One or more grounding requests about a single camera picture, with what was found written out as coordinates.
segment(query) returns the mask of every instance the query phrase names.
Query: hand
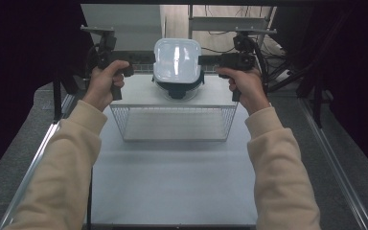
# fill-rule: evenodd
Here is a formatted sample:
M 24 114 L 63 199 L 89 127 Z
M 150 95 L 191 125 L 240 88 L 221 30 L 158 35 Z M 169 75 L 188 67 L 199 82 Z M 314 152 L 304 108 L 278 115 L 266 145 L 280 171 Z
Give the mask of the hand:
M 240 102 L 246 108 L 249 115 L 261 109 L 270 107 L 265 92 L 263 91 L 260 72 L 256 68 L 248 72 L 229 68 L 217 68 L 217 73 L 231 77 L 229 89 L 241 91 Z
M 95 67 L 92 70 L 88 90 L 82 100 L 100 111 L 104 111 L 113 100 L 110 92 L 112 83 L 119 87 L 123 87 L 125 84 L 124 76 L 122 74 L 116 75 L 117 71 L 128 66 L 129 63 L 127 61 L 115 60 L 104 70 Z

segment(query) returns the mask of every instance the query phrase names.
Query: metal rail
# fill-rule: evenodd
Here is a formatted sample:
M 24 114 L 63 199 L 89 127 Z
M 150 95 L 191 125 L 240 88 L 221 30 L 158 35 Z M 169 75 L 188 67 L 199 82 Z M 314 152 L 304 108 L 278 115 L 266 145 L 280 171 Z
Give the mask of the metal rail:
M 75 100 L 75 97 L 72 95 L 67 95 L 62 103 L 62 110 L 63 114 L 62 116 L 65 116 L 67 114 L 67 111 L 70 109 L 72 101 Z M 17 189 L 16 193 L 13 196 L 13 199 L 11 200 L 10 205 L 8 206 L 8 209 L 5 213 L 5 215 L 2 217 L 2 220 L 0 222 L 0 229 L 3 229 L 7 225 L 11 224 L 13 221 L 13 213 L 16 209 L 16 207 L 19 205 L 20 201 L 23 199 L 24 194 L 26 193 L 26 189 L 29 185 L 29 182 L 31 181 L 33 174 L 35 172 L 35 168 L 37 167 L 38 163 L 40 162 L 41 158 L 43 157 L 44 150 L 46 149 L 47 143 L 49 142 L 50 138 L 55 134 L 55 132 L 58 130 L 59 123 L 53 123 L 50 125 L 49 129 L 47 130 L 46 135 L 43 138 L 43 141 L 40 144 L 40 147 L 38 148 L 34 159 L 31 163 L 31 166 L 26 171 L 25 176 L 23 177 L 22 182 L 19 185 L 19 188 Z
M 333 171 L 333 175 L 342 191 L 342 194 L 345 196 L 348 205 L 350 206 L 355 219 L 360 227 L 360 229 L 368 230 L 368 214 L 367 211 L 357 194 L 357 191 L 351 184 L 348 176 L 342 169 L 336 154 L 331 147 L 331 144 L 328 141 L 327 136 L 321 128 L 318 128 L 315 120 L 311 116 L 311 108 L 308 100 L 299 99 L 299 103 L 303 109 L 304 114 L 307 117 L 307 120 L 310 124 L 310 127 L 313 131 L 313 134 L 318 141 L 322 151 L 324 152 L 324 156 L 327 159 L 331 170 Z
M 80 0 L 81 4 L 145 4 L 145 5 L 222 5 L 222 6 L 278 6 L 316 7 L 343 6 L 348 0 Z

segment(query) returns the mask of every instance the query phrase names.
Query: person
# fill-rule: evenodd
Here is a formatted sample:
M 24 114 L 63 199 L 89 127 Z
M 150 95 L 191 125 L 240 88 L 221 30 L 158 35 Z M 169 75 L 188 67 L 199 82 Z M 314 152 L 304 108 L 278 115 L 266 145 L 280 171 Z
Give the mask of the person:
M 81 229 L 91 167 L 101 148 L 103 111 L 112 102 L 110 85 L 124 86 L 124 77 L 115 73 L 125 67 L 127 62 L 116 60 L 102 71 L 93 70 L 85 96 L 69 118 L 60 121 L 7 230 Z M 320 229 L 319 209 L 298 144 L 270 106 L 259 71 L 218 68 L 217 72 L 232 78 L 229 89 L 240 89 L 241 104 L 250 115 L 245 123 L 256 173 L 257 229 Z

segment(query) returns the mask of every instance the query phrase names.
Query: sweatshirt sleeve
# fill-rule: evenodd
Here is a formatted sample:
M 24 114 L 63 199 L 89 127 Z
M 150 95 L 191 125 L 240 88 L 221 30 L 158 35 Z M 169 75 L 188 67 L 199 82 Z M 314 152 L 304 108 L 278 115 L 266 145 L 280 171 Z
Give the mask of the sweatshirt sleeve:
M 50 139 L 6 229 L 81 229 L 106 116 L 79 101 Z
M 246 121 L 247 144 L 255 174 L 257 229 L 320 229 L 319 208 L 289 128 L 283 128 L 273 107 Z

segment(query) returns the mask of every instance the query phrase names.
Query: gray floor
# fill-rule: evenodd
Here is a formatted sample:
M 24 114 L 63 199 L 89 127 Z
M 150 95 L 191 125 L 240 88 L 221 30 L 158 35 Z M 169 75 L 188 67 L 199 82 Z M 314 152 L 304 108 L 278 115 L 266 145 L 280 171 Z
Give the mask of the gray floor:
M 225 47 L 212 47 L 225 50 Z M 270 52 L 278 54 L 279 51 L 273 49 Z M 295 84 L 289 85 L 270 94 L 269 99 L 276 107 L 285 127 L 292 128 L 300 144 L 303 162 L 308 169 L 315 197 L 321 209 L 322 228 L 326 230 L 360 229 L 350 205 L 341 193 L 333 172 L 314 138 L 298 99 L 293 93 L 294 88 Z M 0 220 L 52 123 L 53 116 L 53 91 L 49 84 L 35 92 L 34 107 L 28 119 L 0 161 Z M 322 107 L 321 118 L 323 130 L 338 160 L 368 211 L 367 158 L 334 118 L 326 104 Z

